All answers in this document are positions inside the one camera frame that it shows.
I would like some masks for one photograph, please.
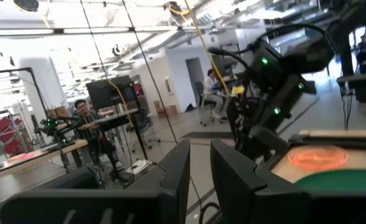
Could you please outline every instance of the green led light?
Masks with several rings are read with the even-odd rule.
[[[269,63],[269,61],[265,58],[262,58],[261,61],[262,61],[263,65],[267,65]]]
[[[275,114],[279,114],[279,113],[280,113],[280,111],[281,111],[281,109],[280,109],[280,108],[275,108],[275,109],[274,109],[274,113],[275,113]]]

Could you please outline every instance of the man sitting in chair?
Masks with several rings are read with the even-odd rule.
[[[214,89],[219,83],[219,79],[213,69],[208,70],[208,77],[204,80],[204,100],[215,102],[215,109],[212,110],[212,116],[216,119],[227,119],[222,115],[226,112],[228,100],[222,96],[221,92]]]
[[[80,118],[82,124],[77,128],[77,132],[80,138],[88,141],[88,150],[92,163],[96,166],[99,165],[100,152],[104,152],[107,154],[111,165],[113,166],[113,172],[122,170],[123,166],[116,157],[114,146],[105,138],[104,133],[98,128],[96,120],[100,119],[100,115],[96,112],[91,112],[85,100],[77,100],[74,106],[78,111],[77,117]]]

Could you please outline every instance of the black monitor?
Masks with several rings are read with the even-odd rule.
[[[131,86],[129,76],[116,77],[109,81],[120,89],[125,101],[135,100],[134,89]],[[106,80],[87,83],[86,87],[88,88],[91,103],[95,110],[118,105],[122,102],[118,91]]]
[[[214,57],[213,62],[215,62],[215,65],[218,68],[218,71],[220,72],[220,75],[222,77],[232,77],[234,75],[233,67],[237,65],[236,60],[230,57],[223,58],[219,56]]]

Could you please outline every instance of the white pillar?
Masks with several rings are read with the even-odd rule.
[[[43,99],[46,110],[65,106],[68,108],[67,99],[65,98],[59,76],[52,59],[46,55],[30,55],[19,57],[17,61],[18,68],[30,67],[34,72],[36,83],[40,93],[34,85],[34,81],[28,72],[20,72],[26,93],[33,109],[33,113],[38,123],[46,118],[46,113],[40,102],[40,95]],[[44,136],[45,143],[49,143],[52,138]]]

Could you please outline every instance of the ceiling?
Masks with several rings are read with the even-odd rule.
[[[225,18],[233,16],[234,9],[240,8],[242,12],[259,2],[270,2],[274,4],[275,0],[187,0],[189,5],[196,9],[197,20],[202,25],[221,24]],[[295,0],[281,0],[281,2],[294,2]],[[165,0],[126,0],[129,14],[133,24],[136,27],[156,26],[189,26],[191,20],[189,17],[172,19],[169,11],[163,9]],[[185,10],[185,2],[177,1],[178,5]],[[91,27],[131,27],[128,15],[121,1],[83,1],[83,6],[88,16]],[[0,29],[47,29],[47,28],[87,28],[88,24],[83,13],[79,0],[39,0],[39,9],[37,12],[22,12],[15,7],[13,0],[0,1]],[[175,32],[140,32],[139,39],[143,42],[145,49],[161,47],[172,37],[183,37],[185,34],[176,34]],[[104,73],[98,68],[100,59],[96,51],[95,44],[90,35],[63,35],[36,37],[35,39],[18,39],[13,42],[10,37],[0,38],[0,69],[10,67],[10,55],[15,52],[23,52],[25,48],[19,48],[23,44],[16,43],[34,43],[40,42],[37,46],[50,51],[53,58],[63,90],[67,98],[73,98],[85,91],[86,82],[97,79]],[[137,41],[132,32],[124,34],[105,34],[95,36],[96,44],[101,59],[107,67],[117,67],[120,62],[135,62],[140,60],[137,55]],[[113,48],[118,45],[119,54],[115,56]],[[2,75],[0,80],[0,109],[15,103],[17,100],[28,102],[24,93],[22,82],[11,83],[9,74]]]

